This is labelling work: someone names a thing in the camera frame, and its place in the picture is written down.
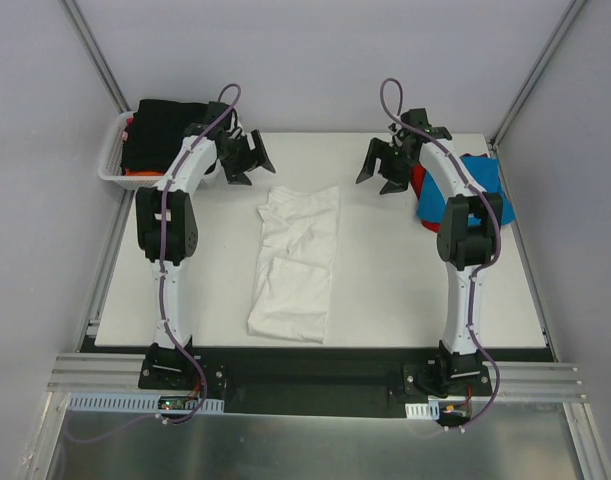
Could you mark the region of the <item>white plastic basket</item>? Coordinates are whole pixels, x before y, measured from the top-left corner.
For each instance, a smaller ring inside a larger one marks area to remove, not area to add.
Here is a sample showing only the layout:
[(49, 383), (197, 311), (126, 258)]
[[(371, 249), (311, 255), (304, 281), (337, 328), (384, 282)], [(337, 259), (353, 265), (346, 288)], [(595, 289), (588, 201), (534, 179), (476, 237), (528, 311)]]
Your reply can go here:
[(129, 111), (120, 114), (110, 127), (106, 134), (99, 157), (98, 176), (102, 180), (113, 182), (129, 191), (137, 191), (142, 188), (152, 187), (162, 189), (166, 181), (170, 178), (175, 163), (180, 159), (182, 154), (185, 153), (187, 148), (191, 145), (191, 142), (186, 139), (184, 131), (181, 149), (169, 169), (163, 175), (127, 176), (121, 169), (123, 147), (121, 133), (125, 126), (125, 120), (133, 116), (135, 112), (136, 111)]

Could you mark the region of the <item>white t shirt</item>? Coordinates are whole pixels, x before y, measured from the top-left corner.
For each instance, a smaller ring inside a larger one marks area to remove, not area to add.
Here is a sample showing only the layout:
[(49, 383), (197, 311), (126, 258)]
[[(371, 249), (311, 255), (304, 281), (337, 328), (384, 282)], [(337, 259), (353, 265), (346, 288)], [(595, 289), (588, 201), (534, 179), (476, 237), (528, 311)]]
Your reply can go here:
[(313, 193), (275, 186), (257, 206), (262, 221), (253, 336), (323, 343), (338, 249), (341, 190)]

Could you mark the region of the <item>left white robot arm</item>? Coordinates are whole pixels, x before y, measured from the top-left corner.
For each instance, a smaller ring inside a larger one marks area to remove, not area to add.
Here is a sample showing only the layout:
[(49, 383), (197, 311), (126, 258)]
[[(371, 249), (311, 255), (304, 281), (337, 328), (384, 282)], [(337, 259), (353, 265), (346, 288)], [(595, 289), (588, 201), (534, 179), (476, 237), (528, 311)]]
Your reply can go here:
[(183, 131), (180, 150), (152, 187), (136, 191), (138, 246), (150, 262), (157, 289), (154, 340), (145, 357), (149, 368), (177, 389), (190, 386), (197, 366), (189, 359), (187, 267), (199, 243), (192, 198), (198, 187), (222, 172), (228, 184), (250, 186), (248, 174), (275, 171), (259, 131), (247, 134), (232, 104), (210, 102), (202, 119)]

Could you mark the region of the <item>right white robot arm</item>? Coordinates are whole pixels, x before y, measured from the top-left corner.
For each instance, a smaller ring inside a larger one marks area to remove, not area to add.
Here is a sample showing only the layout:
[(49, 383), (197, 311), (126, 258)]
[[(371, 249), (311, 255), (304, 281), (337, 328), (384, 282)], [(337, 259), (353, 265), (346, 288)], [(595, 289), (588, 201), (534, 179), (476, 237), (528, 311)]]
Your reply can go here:
[(370, 141), (358, 184), (381, 175), (380, 193), (404, 192), (415, 166), (429, 174), (445, 201), (437, 251), (448, 276), (447, 319), (434, 363), (414, 375), (420, 391), (439, 398), (455, 395), (487, 374), (479, 340), (485, 273), (498, 259), (503, 200), (488, 193), (454, 153), (452, 136), (432, 126), (426, 110), (391, 115), (391, 140)]

